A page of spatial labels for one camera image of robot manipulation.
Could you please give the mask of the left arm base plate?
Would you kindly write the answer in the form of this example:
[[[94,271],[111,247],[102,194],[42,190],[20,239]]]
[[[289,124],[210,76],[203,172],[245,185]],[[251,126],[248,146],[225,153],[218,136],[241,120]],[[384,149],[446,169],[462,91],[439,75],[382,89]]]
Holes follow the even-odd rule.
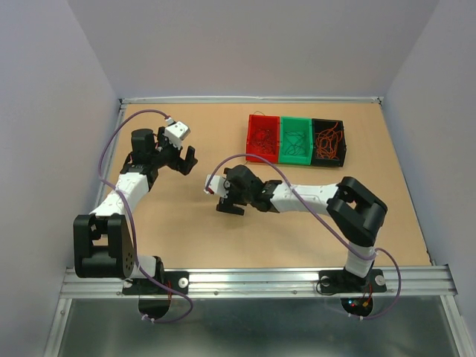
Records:
[[[190,273],[185,270],[165,271],[164,282],[168,289],[187,295],[190,282]],[[123,282],[122,294],[126,296],[167,295],[170,292],[157,286],[146,278],[137,278]]]

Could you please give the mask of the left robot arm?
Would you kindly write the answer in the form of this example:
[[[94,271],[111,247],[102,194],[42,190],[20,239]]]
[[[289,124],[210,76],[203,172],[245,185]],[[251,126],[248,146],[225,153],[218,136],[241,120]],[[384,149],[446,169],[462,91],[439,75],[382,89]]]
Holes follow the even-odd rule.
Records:
[[[132,132],[132,151],[115,188],[90,214],[74,220],[74,269],[78,277],[140,279],[150,293],[164,288],[161,259],[137,255],[129,214],[151,191],[162,167],[185,176],[198,163],[192,146],[181,157],[183,141],[189,134],[189,127],[181,121],[161,127],[157,133],[151,129]]]

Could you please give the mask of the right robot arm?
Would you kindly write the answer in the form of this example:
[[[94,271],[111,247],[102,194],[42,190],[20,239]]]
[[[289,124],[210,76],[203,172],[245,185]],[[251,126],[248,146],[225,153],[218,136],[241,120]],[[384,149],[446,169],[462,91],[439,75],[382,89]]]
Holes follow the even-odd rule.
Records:
[[[285,178],[262,181],[248,167],[237,165],[224,169],[222,176],[207,176],[205,192],[219,197],[216,210],[223,213],[242,216],[243,208],[250,205],[264,213],[307,212],[331,217],[348,249],[343,284],[359,290],[368,283],[387,205],[356,178],[345,176],[336,184],[294,185]]]

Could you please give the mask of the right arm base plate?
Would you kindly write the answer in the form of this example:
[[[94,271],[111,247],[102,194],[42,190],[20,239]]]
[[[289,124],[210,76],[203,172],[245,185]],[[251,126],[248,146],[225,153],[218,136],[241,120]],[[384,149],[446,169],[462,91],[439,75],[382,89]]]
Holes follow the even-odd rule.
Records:
[[[357,277],[344,268],[324,269],[318,273],[316,291],[322,295],[383,293],[387,291],[381,269],[371,269],[366,277]]]

